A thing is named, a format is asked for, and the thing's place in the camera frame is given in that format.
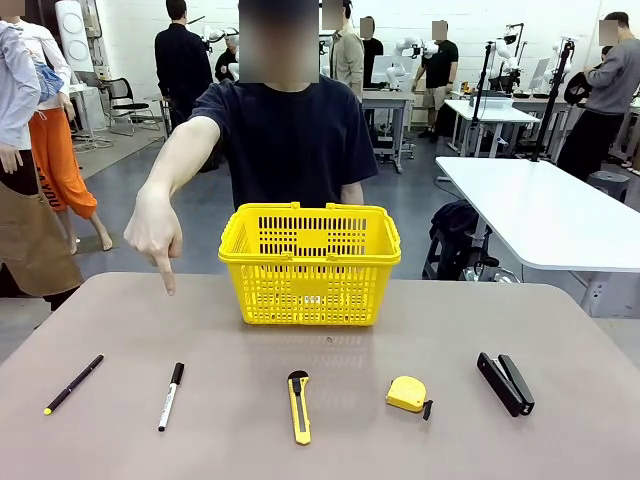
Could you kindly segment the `person's right hand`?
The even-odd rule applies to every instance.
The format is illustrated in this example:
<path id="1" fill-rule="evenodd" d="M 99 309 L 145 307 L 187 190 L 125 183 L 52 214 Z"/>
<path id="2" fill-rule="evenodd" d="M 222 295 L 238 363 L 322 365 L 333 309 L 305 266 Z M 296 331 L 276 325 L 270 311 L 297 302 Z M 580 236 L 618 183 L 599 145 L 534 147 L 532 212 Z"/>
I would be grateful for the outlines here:
<path id="1" fill-rule="evenodd" d="M 168 295 L 176 291 L 172 261 L 181 256 L 183 232 L 168 183 L 148 179 L 139 190 L 124 239 L 157 268 Z"/>

